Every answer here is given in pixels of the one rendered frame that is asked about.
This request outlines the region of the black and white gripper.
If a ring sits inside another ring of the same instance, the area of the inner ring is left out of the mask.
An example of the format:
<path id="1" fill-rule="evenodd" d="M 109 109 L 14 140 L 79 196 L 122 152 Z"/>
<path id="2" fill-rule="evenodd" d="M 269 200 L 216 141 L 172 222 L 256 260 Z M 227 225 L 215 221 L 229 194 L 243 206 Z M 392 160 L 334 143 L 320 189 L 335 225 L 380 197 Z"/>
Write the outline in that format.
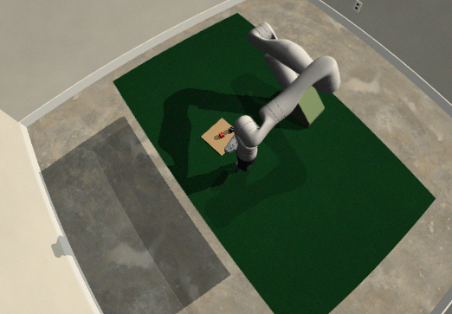
<path id="1" fill-rule="evenodd" d="M 250 165 L 255 162 L 254 159 L 257 156 L 257 149 L 256 149 L 256 152 L 252 155 L 249 155 L 249 156 L 243 155 L 238 150 L 237 140 L 236 140 L 235 135 L 232 137 L 232 139 L 228 142 L 228 144 L 224 148 L 224 152 L 227 154 L 230 154 L 233 151 L 236 151 L 236 155 L 237 155 L 237 160 L 238 160 L 238 163 L 236 163 L 237 169 L 247 171 L 249 169 Z"/>

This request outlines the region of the cream square mat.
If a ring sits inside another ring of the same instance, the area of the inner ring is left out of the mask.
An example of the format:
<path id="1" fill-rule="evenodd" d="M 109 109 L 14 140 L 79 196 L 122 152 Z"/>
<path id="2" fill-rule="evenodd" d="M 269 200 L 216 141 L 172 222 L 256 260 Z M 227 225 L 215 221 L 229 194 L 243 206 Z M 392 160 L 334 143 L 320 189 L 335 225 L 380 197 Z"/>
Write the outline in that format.
<path id="1" fill-rule="evenodd" d="M 234 132 L 230 133 L 229 128 L 231 125 L 221 118 L 216 122 L 207 132 L 205 132 L 202 138 L 214 148 L 221 156 L 225 153 L 224 148 L 228 142 L 235 135 Z M 219 133 L 223 132 L 224 138 L 220 138 Z"/>

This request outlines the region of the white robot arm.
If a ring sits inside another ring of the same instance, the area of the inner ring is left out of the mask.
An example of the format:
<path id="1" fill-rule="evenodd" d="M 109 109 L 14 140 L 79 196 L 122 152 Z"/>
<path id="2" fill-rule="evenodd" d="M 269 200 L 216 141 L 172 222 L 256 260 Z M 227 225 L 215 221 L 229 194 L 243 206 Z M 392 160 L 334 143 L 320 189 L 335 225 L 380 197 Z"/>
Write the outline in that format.
<path id="1" fill-rule="evenodd" d="M 257 145 L 293 111 L 311 85 L 321 93 L 333 93 L 340 85 L 338 65 L 332 57 L 322 56 L 313 61 L 296 43 L 277 39 L 266 22 L 250 30 L 248 39 L 255 48 L 266 53 L 264 59 L 283 92 L 260 109 L 261 127 L 250 116 L 241 116 L 234 123 L 238 150 L 246 156 L 256 152 Z"/>

